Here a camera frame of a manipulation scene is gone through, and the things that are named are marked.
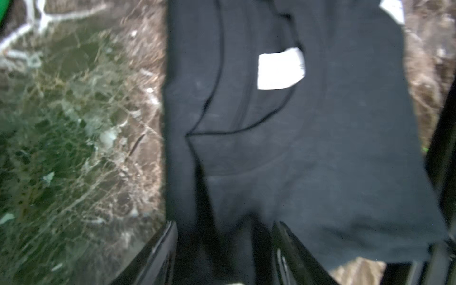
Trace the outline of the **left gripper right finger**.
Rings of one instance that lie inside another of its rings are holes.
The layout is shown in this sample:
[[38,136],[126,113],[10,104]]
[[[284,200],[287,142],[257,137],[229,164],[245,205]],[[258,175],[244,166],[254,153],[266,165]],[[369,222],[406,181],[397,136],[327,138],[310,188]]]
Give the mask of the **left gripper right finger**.
[[285,223],[274,223],[272,237],[281,285],[338,285]]

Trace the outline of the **black t-shirt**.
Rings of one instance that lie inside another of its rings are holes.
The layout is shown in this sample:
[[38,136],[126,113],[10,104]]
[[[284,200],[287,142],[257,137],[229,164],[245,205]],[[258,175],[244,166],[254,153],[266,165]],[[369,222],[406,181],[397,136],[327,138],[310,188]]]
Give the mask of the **black t-shirt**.
[[447,238],[379,1],[169,1],[167,24],[174,284],[277,284],[275,222],[327,271]]

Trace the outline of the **green plastic basket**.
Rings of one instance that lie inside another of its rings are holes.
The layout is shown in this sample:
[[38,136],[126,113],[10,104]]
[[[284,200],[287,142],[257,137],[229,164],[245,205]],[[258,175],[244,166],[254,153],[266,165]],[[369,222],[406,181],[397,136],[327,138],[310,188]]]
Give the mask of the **green plastic basket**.
[[10,3],[11,0],[0,0],[0,24],[2,24],[6,18]]

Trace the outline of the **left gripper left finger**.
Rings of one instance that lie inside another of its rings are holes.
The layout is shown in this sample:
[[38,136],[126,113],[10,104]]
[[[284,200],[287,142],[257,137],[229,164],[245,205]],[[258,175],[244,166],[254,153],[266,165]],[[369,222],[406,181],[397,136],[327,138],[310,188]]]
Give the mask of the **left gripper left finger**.
[[167,221],[111,285],[172,284],[178,229]]

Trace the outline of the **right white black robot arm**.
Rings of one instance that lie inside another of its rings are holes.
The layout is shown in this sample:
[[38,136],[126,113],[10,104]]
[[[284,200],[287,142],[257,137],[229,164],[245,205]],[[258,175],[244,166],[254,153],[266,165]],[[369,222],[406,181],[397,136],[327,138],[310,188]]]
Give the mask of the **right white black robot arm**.
[[430,247],[427,262],[388,264],[382,285],[454,285],[456,283],[456,84],[452,83],[426,154],[426,171],[448,228],[447,237]]

